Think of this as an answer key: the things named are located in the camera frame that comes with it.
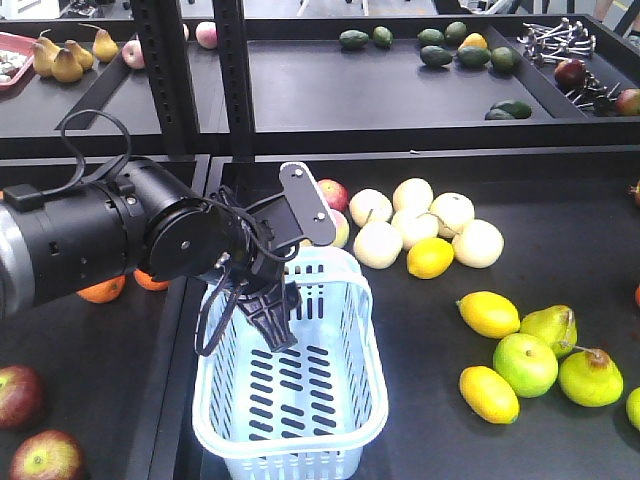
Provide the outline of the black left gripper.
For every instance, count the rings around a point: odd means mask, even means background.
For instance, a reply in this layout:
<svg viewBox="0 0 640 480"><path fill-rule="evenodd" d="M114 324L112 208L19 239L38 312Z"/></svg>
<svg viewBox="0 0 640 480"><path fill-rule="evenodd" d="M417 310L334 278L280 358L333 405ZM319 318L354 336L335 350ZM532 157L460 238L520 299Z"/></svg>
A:
<svg viewBox="0 0 640 480"><path fill-rule="evenodd" d="M226 186L210 196L209 204L221 221L221 247L199 279L213 285L216 293L234 296L271 352L294 346L297 338L289 321L302 300L295 281L284 283L284 268L299 253L299 242L288 240L275 247L272 219L255 219Z"/></svg>

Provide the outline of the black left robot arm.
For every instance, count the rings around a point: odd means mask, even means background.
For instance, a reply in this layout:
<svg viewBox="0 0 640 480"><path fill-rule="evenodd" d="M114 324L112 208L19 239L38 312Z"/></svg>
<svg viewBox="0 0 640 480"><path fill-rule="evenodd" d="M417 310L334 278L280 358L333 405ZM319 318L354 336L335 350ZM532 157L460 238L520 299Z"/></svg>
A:
<svg viewBox="0 0 640 480"><path fill-rule="evenodd" d="M194 277L212 284L202 313L226 301L211 354L235 311L274 352L296 343L290 312L300 301L285 280L286 258L264 220L227 189L204 197L154 161L137 157L58 192L21 184L1 201L1 313L11 316L135 270L154 281Z"/></svg>

